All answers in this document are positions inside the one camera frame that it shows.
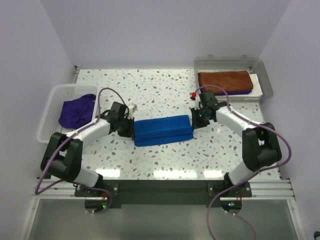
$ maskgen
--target clear plastic bin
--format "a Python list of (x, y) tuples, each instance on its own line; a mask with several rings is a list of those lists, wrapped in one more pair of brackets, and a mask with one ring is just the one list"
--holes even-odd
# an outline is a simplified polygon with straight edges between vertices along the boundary
[(67, 133), (71, 129), (64, 128), (59, 124), (60, 115), (64, 102), (78, 99), (86, 94), (95, 94), (95, 104), (92, 120), (96, 117), (98, 107), (98, 87), (88, 84), (62, 84), (52, 89), (46, 103), (41, 123), (36, 135), (39, 143), (47, 144), (51, 135), (55, 132)]
[[(195, 84), (199, 88), (198, 73), (202, 72), (228, 72), (228, 71), (248, 71), (249, 74), (257, 74), (259, 84), (262, 90), (262, 96), (249, 97), (230, 96), (233, 100), (263, 100), (271, 98), (274, 95), (265, 65), (261, 59), (257, 57), (215, 57), (208, 55), (206, 57), (196, 57), (194, 63)], [(226, 99), (225, 96), (216, 96), (219, 100)]]

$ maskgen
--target cable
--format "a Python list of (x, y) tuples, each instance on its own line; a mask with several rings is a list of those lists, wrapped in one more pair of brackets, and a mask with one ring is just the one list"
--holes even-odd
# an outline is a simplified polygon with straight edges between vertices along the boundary
[(104, 193), (106, 193), (107, 195), (110, 196), (108, 206), (106, 206), (106, 207), (105, 207), (104, 209), (102, 209), (101, 211), (94, 212), (93, 214), (102, 214), (103, 212), (107, 211), (107, 210), (111, 207), (111, 205), (112, 205), (112, 195), (111, 195), (111, 193), (110, 193), (108, 190), (102, 189), (102, 188), (96, 188), (96, 187), (86, 186), (86, 185), (82, 185), (82, 186), (85, 187), (86, 189), (104, 192)]
[(240, 193), (236, 196), (235, 203), (238, 201), (239, 196), (240, 196), (240, 203), (242, 203), (242, 191), (240, 191)]
[[(280, 167), (286, 165), (286, 164), (290, 161), (291, 156), (292, 156), (291, 147), (290, 147), (288, 141), (287, 141), (280, 133), (276, 132), (275, 130), (273, 130), (273, 129), (267, 127), (267, 126), (263, 126), (263, 125), (260, 125), (260, 124), (254, 123), (254, 122), (250, 122), (250, 121), (249, 121), (248, 119), (246, 119), (245, 117), (243, 117), (243, 116), (239, 115), (238, 113), (236, 113), (235, 111), (233, 111), (233, 110), (231, 109), (231, 107), (230, 107), (230, 104), (229, 104), (229, 95), (228, 95), (228, 93), (227, 93), (222, 87), (220, 87), (220, 86), (216, 86), (216, 85), (204, 85), (204, 86), (199, 87), (197, 90), (195, 90), (195, 93), (198, 92), (200, 89), (202, 89), (202, 88), (204, 88), (204, 87), (214, 87), (214, 88), (218, 88), (218, 89), (222, 90), (223, 93), (224, 93), (225, 96), (226, 96), (226, 106), (227, 106), (227, 108), (230, 110), (230, 112), (231, 112), (232, 114), (234, 114), (234, 115), (235, 115), (236, 117), (238, 117), (239, 119), (241, 119), (241, 120), (243, 120), (243, 121), (245, 121), (245, 122), (247, 122), (247, 123), (249, 123), (249, 124), (251, 124), (251, 125), (253, 125), (253, 126), (256, 126), (256, 127), (259, 127), (259, 128), (263, 128), (263, 129), (265, 129), (265, 130), (267, 130), (267, 131), (269, 131), (269, 132), (277, 135), (279, 138), (282, 139), (282, 141), (283, 141), (283, 142), (285, 143), (285, 145), (287, 146), (287, 148), (288, 148), (288, 158), (287, 158), (284, 162), (282, 162), (282, 163), (280, 163), (280, 164), (278, 164), (278, 165), (276, 165), (276, 166), (270, 166), (270, 167), (266, 167), (266, 168), (264, 168), (264, 169), (261, 169), (261, 170), (259, 171), (260, 173), (261, 173), (261, 172), (264, 172), (264, 171), (267, 171), (267, 170), (280, 168)], [(215, 202), (215, 200), (217, 200), (218, 197), (220, 197), (221, 195), (229, 192), (229, 191), (232, 190), (232, 189), (235, 189), (235, 188), (239, 187), (239, 186), (242, 185), (242, 184), (245, 184), (246, 182), (248, 182), (249, 180), (253, 179), (253, 178), (254, 178), (255, 176), (257, 176), (258, 174), (259, 174), (258, 172), (255, 172), (255, 173), (254, 173), (252, 176), (250, 176), (248, 179), (246, 179), (246, 180), (244, 180), (244, 181), (242, 181), (242, 182), (240, 182), (240, 183), (238, 183), (238, 184), (236, 184), (236, 185), (233, 185), (233, 186), (231, 186), (231, 187), (229, 187), (229, 188), (227, 188), (227, 189), (219, 192), (219, 193), (212, 199), (212, 201), (210, 202), (210, 204), (209, 204), (209, 206), (208, 206), (208, 210), (207, 210), (207, 212), (206, 212), (206, 226), (207, 226), (207, 228), (208, 228), (208, 231), (209, 231), (211, 237), (212, 237), (214, 240), (217, 240), (217, 239), (216, 239), (216, 237), (214, 236), (213, 232), (211, 231), (211, 228), (210, 228), (210, 225), (209, 225), (209, 213), (210, 213), (210, 208), (211, 208), (211, 206), (213, 205), (213, 203)], [(252, 226), (247, 220), (245, 220), (243, 217), (238, 216), (238, 215), (235, 215), (235, 216), (238, 217), (238, 218), (240, 218), (240, 219), (242, 219), (243, 221), (245, 221), (245, 222), (250, 226), (250, 228), (251, 228), (252, 231), (253, 231), (254, 240), (257, 240), (257, 233), (256, 233), (256, 231), (254, 230), (253, 226)]]
[(123, 117), (124, 117), (125, 119), (127, 119), (128, 116), (129, 116), (129, 108), (128, 108), (128, 112), (126, 112)]
[[(60, 150), (63, 148), (63, 146), (66, 145), (67, 142), (69, 142), (69, 141), (70, 141), (73, 137), (75, 137), (77, 134), (81, 133), (82, 131), (84, 131), (84, 130), (90, 128), (90, 127), (92, 127), (92, 126), (95, 125), (97, 122), (99, 122), (100, 117), (101, 117), (100, 96), (101, 96), (101, 93), (102, 93), (103, 90), (111, 90), (111, 91), (113, 91), (114, 93), (116, 93), (116, 94), (119, 96), (119, 98), (122, 100), (123, 104), (126, 105), (124, 99), (120, 96), (120, 94), (119, 94), (117, 91), (115, 91), (115, 90), (113, 90), (112, 88), (109, 88), (109, 87), (104, 87), (104, 88), (102, 88), (102, 89), (99, 91), (99, 93), (98, 93), (98, 106), (97, 106), (97, 107), (98, 107), (98, 117), (97, 117), (96, 121), (95, 121), (95, 122), (92, 122), (92, 123), (90, 123), (90, 124), (88, 124), (88, 125), (85, 125), (85, 126), (82, 127), (82, 128), (80, 128), (80, 129), (77, 131), (77, 133), (75, 132), (74, 134), (72, 134), (71, 136), (69, 136), (66, 140), (64, 140), (64, 141), (60, 144), (60, 146), (57, 147), (57, 149), (53, 152), (52, 156), (50, 157), (50, 159), (49, 159), (48, 162), (46, 163), (46, 166), (45, 166), (45, 168), (44, 168), (44, 170), (43, 170), (43, 172), (42, 172), (42, 175), (40, 176), (39, 181), (38, 181), (37, 184), (36, 184), (36, 187), (35, 187), (35, 190), (34, 190), (34, 194), (35, 194), (35, 195), (42, 194), (43, 192), (45, 192), (46, 190), (48, 190), (48, 189), (51, 188), (52, 186), (56, 185), (57, 183), (62, 182), (62, 180), (55, 181), (55, 182), (53, 182), (52, 184), (50, 184), (50, 185), (46, 186), (45, 188), (43, 188), (42, 190), (39, 190), (39, 189), (40, 189), (40, 185), (41, 185), (41, 183), (43, 182), (43, 180), (44, 180), (44, 178), (45, 178), (45, 175), (47, 174), (48, 169), (49, 169), (51, 163), (54, 161), (55, 157), (56, 157), (57, 154), (60, 152)], [(96, 191), (102, 191), (102, 192), (105, 192), (105, 193), (109, 194), (109, 196), (110, 196), (110, 203), (109, 203), (109, 205), (111, 205), (112, 196), (111, 196), (110, 192), (108, 192), (107, 190), (102, 189), (102, 188), (94, 188), (94, 187), (90, 187), (90, 186), (85, 186), (85, 187), (88, 188), (88, 189), (92, 189), (92, 190), (96, 190)], [(108, 209), (108, 208), (110, 207), (109, 205), (108, 205), (108, 207), (106, 207), (106, 208), (103, 209), (102, 211), (99, 211), (99, 212), (96, 212), (96, 213), (104, 212), (106, 209)]]

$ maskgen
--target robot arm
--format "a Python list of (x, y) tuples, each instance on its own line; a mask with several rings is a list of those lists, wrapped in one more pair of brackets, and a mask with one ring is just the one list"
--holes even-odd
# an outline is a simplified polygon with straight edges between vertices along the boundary
[(68, 132), (66, 134), (56, 132), (54, 133), (45, 150), (40, 168), (43, 171), (47, 165), (48, 160), (54, 154), (55, 150), (68, 137), (77, 133), (62, 149), (66, 151), (65, 156), (59, 153), (55, 156), (47, 173), (53, 175), (61, 180), (70, 183), (78, 183), (88, 187), (104, 188), (103, 178), (100, 174), (91, 171), (82, 166), (82, 151), (83, 148), (92, 144), (97, 139), (106, 136), (112, 132), (117, 132), (121, 137), (134, 137), (134, 117), (133, 113), (136, 111), (136, 105), (126, 106), (124, 104), (114, 102), (110, 110), (101, 114), (99, 121), (88, 123), (80, 129)]
[[(242, 138), (242, 162), (224, 176), (225, 188), (231, 187), (248, 179), (261, 168), (270, 166), (282, 158), (277, 136), (264, 128), (256, 127), (235, 116), (227, 107), (226, 102), (218, 102), (212, 91), (201, 93), (195, 98), (195, 107), (191, 109), (192, 127), (203, 128), (210, 120), (226, 125)], [(253, 123), (275, 129), (267, 122)]]
[[(213, 120), (226, 125), (242, 137), (243, 161), (231, 172), (225, 174), (223, 183), (225, 188), (241, 183), (256, 171), (281, 159), (282, 155), (276, 135), (236, 117), (229, 111), (226, 102), (217, 101), (212, 91), (201, 93), (195, 100), (195, 107), (191, 109), (193, 129), (206, 127), (210, 124), (210, 120)], [(57, 154), (47, 172), (67, 182), (104, 188), (103, 177), (82, 166), (83, 148), (112, 132), (117, 132), (121, 137), (134, 137), (133, 112), (136, 109), (136, 105), (126, 106), (114, 102), (111, 109), (105, 111), (97, 123), (94, 121), (94, 125), (79, 132), (61, 149), (61, 151), (66, 150), (65, 156)], [(263, 125), (274, 129), (270, 123)], [(51, 136), (41, 162), (42, 171), (58, 146), (78, 131), (66, 134), (56, 132)]]

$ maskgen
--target gray floor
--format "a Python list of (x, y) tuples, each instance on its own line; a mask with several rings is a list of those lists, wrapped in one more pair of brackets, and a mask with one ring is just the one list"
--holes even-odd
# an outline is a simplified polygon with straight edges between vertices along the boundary
[[(205, 206), (123, 205), (105, 213), (85, 214), (83, 200), (41, 200), (31, 240), (209, 240)], [(240, 215), (257, 231), (258, 240), (297, 240), (285, 200), (247, 200)], [(242, 220), (221, 208), (210, 212), (219, 240), (253, 240)]]

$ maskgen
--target metal frame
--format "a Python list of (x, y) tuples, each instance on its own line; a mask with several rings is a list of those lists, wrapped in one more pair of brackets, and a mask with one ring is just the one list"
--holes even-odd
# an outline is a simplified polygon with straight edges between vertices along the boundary
[[(41, 189), (52, 184), (57, 179), (44, 179)], [(294, 192), (289, 180), (254, 180), (250, 181), (252, 197), (246, 200), (294, 200)], [(87, 199), (101, 200), (101, 197), (75, 197), (75, 187), (69, 182), (60, 182), (34, 199)], [(234, 200), (233, 197), (222, 197), (221, 200)]]
[[(44, 179), (41, 189), (57, 179)], [(297, 210), (294, 192), (290, 180), (254, 180), (250, 181), (252, 197), (243, 197), (246, 201), (256, 200), (287, 200), (292, 222), (298, 240), (307, 240)], [(60, 182), (40, 195), (32, 195), (29, 209), (22, 227), (20, 240), (28, 240), (35, 221), (41, 199), (50, 200), (101, 200), (101, 197), (75, 197), (75, 187), (69, 182)], [(222, 201), (235, 200), (233, 197), (221, 197)]]
[(74, 66), (74, 76), (73, 76), (73, 80), (72, 80), (73, 84), (77, 83), (79, 73), (80, 73), (79, 66)]
[[(122, 205), (205, 205), (224, 186), (223, 180), (104, 180), (105, 189), (113, 197), (112, 208)], [(246, 182), (243, 187), (227, 193), (226, 197), (252, 197), (251, 186)], [(85, 187), (76, 189), (76, 197), (100, 197), (99, 191), (92, 191)], [(221, 202), (216, 201), (213, 208), (220, 208)]]
[(290, 215), (292, 218), (293, 226), (295, 229), (296, 236), (299, 240), (307, 240), (307, 235), (305, 233), (304, 227), (302, 225), (297, 203), (295, 200), (287, 200), (287, 204), (289, 207)]
[(29, 236), (31, 234), (31, 230), (34, 225), (34, 221), (38, 211), (39, 202), (40, 202), (40, 199), (38, 198), (31, 199), (31, 202), (24, 220), (24, 224), (22, 226), (19, 240), (29, 240)]

